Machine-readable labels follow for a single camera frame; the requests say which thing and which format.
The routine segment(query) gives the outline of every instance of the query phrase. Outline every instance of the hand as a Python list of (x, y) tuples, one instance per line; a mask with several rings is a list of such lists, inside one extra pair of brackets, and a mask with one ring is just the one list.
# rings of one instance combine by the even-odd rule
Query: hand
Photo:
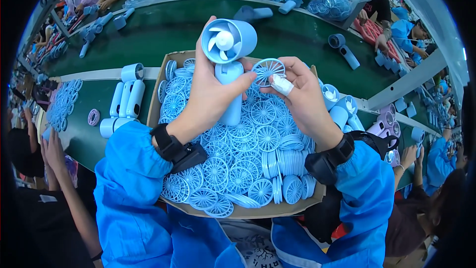
[(445, 138), (447, 142), (451, 139), (451, 128), (449, 128), (449, 126), (443, 129), (443, 138)]
[(74, 10), (76, 13), (82, 12), (84, 10), (84, 5), (80, 3)]
[(388, 56), (387, 38), (384, 34), (379, 35), (375, 40), (375, 52), (377, 49), (380, 49), (383, 55)]
[(417, 149), (417, 146), (413, 145), (403, 150), (403, 155), (400, 159), (400, 164), (402, 165), (404, 170), (406, 170), (413, 162), (415, 162), (417, 157)]
[[(215, 16), (211, 16), (205, 26), (215, 19)], [(182, 144), (212, 128), (231, 101), (242, 95), (256, 79), (255, 72), (247, 72), (232, 83), (222, 85), (215, 78), (214, 64), (203, 53), (201, 38), (200, 35), (195, 49), (195, 71), (187, 106), (177, 119), (167, 125), (167, 132), (174, 135)], [(252, 64), (245, 59), (241, 59), (240, 62), (245, 71), (252, 68)]]
[(429, 56), (428, 53), (422, 48), (417, 48), (414, 51), (416, 51), (416, 53), (420, 55), (423, 59), (426, 59)]
[(415, 161), (415, 168), (423, 168), (423, 157), (425, 155), (425, 148), (423, 145), (420, 148), (420, 156)]
[(63, 146), (61, 145), (61, 140), (58, 137), (58, 133), (51, 129), (50, 141), (47, 142), (45, 139), (41, 139), (43, 142), (42, 151), (45, 151), (44, 158), (46, 159), (45, 163), (48, 163), (57, 178), (60, 178), (61, 173), (64, 171), (67, 172), (66, 162), (64, 159)]
[(453, 157), (454, 153), (455, 152), (454, 152), (453, 148), (449, 148), (448, 149), (448, 159), (451, 159)]
[(25, 107), (23, 108), (23, 114), (25, 116), (25, 119), (27, 122), (31, 122), (31, 111), (30, 111), (30, 108), (28, 107)]
[(45, 149), (45, 141), (43, 137), (41, 137), (41, 141), (39, 143), (39, 147), (41, 148), (41, 157), (43, 158), (43, 162), (45, 163), (45, 166), (49, 167), (50, 165), (48, 164), (48, 159), (46, 158), (46, 149)]
[(105, 11), (106, 9), (108, 9), (108, 7), (111, 6), (111, 4), (112, 4), (111, 0), (104, 0), (103, 2), (99, 3), (99, 10)]
[(294, 88), (285, 97), (272, 87), (262, 87), (263, 93), (273, 93), (284, 99), (297, 127), (317, 144), (318, 151), (334, 148), (343, 133), (326, 110), (316, 76), (297, 57), (280, 57), (286, 67), (286, 79)]
[(359, 14), (357, 15), (357, 19), (360, 21), (360, 26), (364, 26), (365, 23), (367, 23), (368, 21), (368, 15), (367, 15), (367, 12), (362, 9)]
[(13, 119), (13, 113), (11, 112), (10, 108), (7, 109), (7, 120), (11, 121)]
[(411, 58), (405, 58), (405, 61), (407, 62), (407, 64), (411, 67), (416, 67), (417, 64), (413, 61), (413, 59)]

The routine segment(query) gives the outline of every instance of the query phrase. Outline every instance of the white bandage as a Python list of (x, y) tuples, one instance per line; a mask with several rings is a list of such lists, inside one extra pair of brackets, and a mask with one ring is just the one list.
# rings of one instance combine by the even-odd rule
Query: white bandage
[(287, 97), (294, 88), (294, 85), (286, 79), (286, 75), (273, 74), (273, 82), (271, 83), (271, 87)]

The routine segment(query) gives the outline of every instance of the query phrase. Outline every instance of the blue work smock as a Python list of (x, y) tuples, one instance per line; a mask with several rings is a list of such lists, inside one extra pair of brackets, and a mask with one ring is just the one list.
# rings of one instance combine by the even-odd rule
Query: blue work smock
[[(138, 122), (123, 125), (96, 164), (104, 267), (246, 267), (216, 219), (154, 206), (172, 164), (155, 151), (150, 131)], [(355, 141), (354, 155), (336, 173), (336, 188), (343, 194), (339, 216), (349, 233), (325, 254), (291, 217), (273, 218), (271, 241), (284, 267), (382, 267), (394, 202), (392, 168), (367, 144)]]
[(392, 37), (395, 40), (395, 43), (405, 50), (407, 53), (413, 53), (413, 44), (408, 39), (408, 35), (412, 30), (413, 23), (406, 21), (406, 20), (399, 20), (392, 24)]
[(439, 85), (443, 86), (443, 95), (447, 95), (448, 94), (448, 83), (444, 79), (441, 79)]
[(428, 184), (439, 188), (443, 185), (449, 173), (456, 170), (456, 156), (448, 159), (446, 154), (449, 148), (449, 142), (441, 137), (438, 138), (428, 152), (428, 161), (426, 164), (426, 175)]
[(398, 19), (408, 21), (408, 10), (404, 9), (403, 7), (393, 7), (392, 12), (398, 17)]
[[(425, 49), (424, 43), (422, 41), (418, 40), (416, 44), (417, 47)], [(416, 63), (416, 65), (419, 65), (423, 61), (423, 58), (420, 56), (420, 54), (415, 52), (411, 53), (410, 57)]]

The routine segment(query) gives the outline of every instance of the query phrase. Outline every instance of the cardboard box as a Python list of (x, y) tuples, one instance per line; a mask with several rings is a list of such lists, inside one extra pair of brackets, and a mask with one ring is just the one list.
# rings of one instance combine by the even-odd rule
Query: cardboard box
[[(175, 60), (177, 62), (177, 68), (183, 66), (183, 62), (188, 58), (195, 58), (195, 51), (180, 51), (180, 52), (173, 52), (165, 55), (164, 60), (162, 62), (162, 66), (158, 73), (158, 78), (155, 83), (155, 88), (152, 96), (152, 100), (150, 102), (149, 107), (149, 116), (147, 117), (147, 126), (154, 128), (159, 121), (160, 118), (160, 107), (162, 104), (158, 101), (158, 85), (162, 80), (165, 80), (165, 66), (169, 60)], [(259, 58), (252, 58), (246, 57), (251, 63), (255, 64), (258, 62)], [(316, 74), (315, 66), (311, 67), (311, 71)], [(285, 200), (281, 202), (281, 204), (274, 204), (271, 201), (268, 205), (261, 207), (261, 208), (244, 208), (239, 205), (234, 204), (234, 211), (228, 218), (235, 218), (235, 219), (250, 219), (250, 218), (267, 218), (267, 217), (280, 217), (280, 216), (288, 216), (299, 213), (304, 211), (306, 208), (320, 203), (322, 201), (323, 196), (326, 194), (326, 187), (320, 183), (316, 183), (316, 187), (314, 189), (314, 195), (306, 200), (299, 200), (297, 203), (293, 205), (289, 205), (286, 203)], [(188, 204), (183, 203), (174, 203), (167, 199), (160, 198), (161, 200), (165, 201), (166, 203), (174, 206), (182, 210), (183, 212), (198, 216), (198, 217), (209, 217), (205, 214), (204, 211), (199, 211)]]

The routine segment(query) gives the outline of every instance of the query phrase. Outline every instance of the bracelet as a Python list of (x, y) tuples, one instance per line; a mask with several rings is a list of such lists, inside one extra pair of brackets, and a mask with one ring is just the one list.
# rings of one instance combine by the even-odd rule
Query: bracelet
[(405, 172), (405, 168), (402, 165), (396, 165), (395, 167), (402, 167), (403, 171)]

